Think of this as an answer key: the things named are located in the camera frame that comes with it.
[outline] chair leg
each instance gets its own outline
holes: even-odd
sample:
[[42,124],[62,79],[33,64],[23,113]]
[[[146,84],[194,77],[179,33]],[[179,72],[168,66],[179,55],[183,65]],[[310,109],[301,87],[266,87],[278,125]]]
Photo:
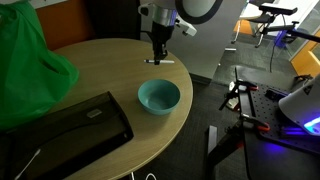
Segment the chair leg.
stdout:
[[257,45],[255,45],[255,46],[254,46],[255,48],[258,48],[258,47],[260,46],[261,41],[262,41],[262,38],[263,38],[263,34],[261,34],[261,36],[260,36],[259,43],[258,43]]
[[240,31],[240,27],[241,27],[241,20],[239,20],[236,37],[234,38],[233,41],[231,41],[231,44],[234,44],[237,41],[237,38],[238,38],[238,35],[239,35],[239,31]]
[[262,26],[264,27],[265,24],[261,24],[261,26],[259,26],[259,28],[254,32],[254,34],[252,35],[253,37],[257,37],[257,33],[260,32],[260,29],[262,28]]

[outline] purple light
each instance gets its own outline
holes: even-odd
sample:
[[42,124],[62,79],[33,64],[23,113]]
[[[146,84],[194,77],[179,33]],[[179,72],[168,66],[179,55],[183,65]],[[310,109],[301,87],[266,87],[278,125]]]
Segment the purple light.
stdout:
[[295,132],[286,132],[287,135],[305,135],[306,133],[304,132],[298,132],[298,131],[295,131]]
[[302,131],[300,127],[284,127],[285,131]]
[[284,152],[284,148],[274,143],[266,143],[265,149],[273,154],[279,154]]
[[177,11],[173,11],[173,14],[170,19],[170,24],[174,24],[176,22]]
[[315,128],[315,126],[320,122],[320,117],[307,122],[304,127],[312,134],[319,134],[320,132]]

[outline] teal bowl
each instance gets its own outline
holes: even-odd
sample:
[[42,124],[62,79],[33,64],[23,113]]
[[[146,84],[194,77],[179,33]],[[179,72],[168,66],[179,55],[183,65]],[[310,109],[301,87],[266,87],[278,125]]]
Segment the teal bowl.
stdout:
[[155,115],[164,115],[176,108],[180,100],[180,91],[170,81],[154,79],[140,86],[138,98],[146,111]]

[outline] white cable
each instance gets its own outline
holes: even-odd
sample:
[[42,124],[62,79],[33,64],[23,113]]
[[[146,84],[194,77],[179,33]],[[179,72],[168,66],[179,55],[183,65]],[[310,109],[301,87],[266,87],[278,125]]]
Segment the white cable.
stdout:
[[31,162],[33,161],[33,159],[35,157],[37,157],[40,154],[41,149],[38,149],[36,151],[36,153],[34,153],[33,157],[30,159],[30,161],[28,162],[28,164],[22,169],[22,171],[14,178],[15,180],[19,179],[20,176],[22,175],[22,173],[27,169],[27,167],[31,164]]
[[153,175],[152,173],[149,173],[146,177],[146,180],[148,180],[149,176],[152,176],[154,180],[157,180],[156,176]]
[[131,172],[131,180],[134,180],[134,174]]

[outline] blue light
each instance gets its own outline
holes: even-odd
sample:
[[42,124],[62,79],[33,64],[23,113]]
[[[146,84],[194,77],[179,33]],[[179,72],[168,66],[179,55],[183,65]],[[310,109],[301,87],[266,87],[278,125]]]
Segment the blue light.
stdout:
[[286,132],[287,135],[305,135],[305,132]]
[[171,19],[170,19],[170,25],[174,25],[175,24],[175,22],[176,22],[176,17],[177,17],[177,11],[173,11],[172,12],[172,15],[171,15]]
[[320,123],[320,117],[307,122],[306,124],[304,124],[304,127],[311,133],[319,134],[319,132],[315,132],[315,128],[314,128],[314,126],[318,123]]
[[281,154],[285,152],[283,146],[274,143],[264,143],[264,148],[271,154]]

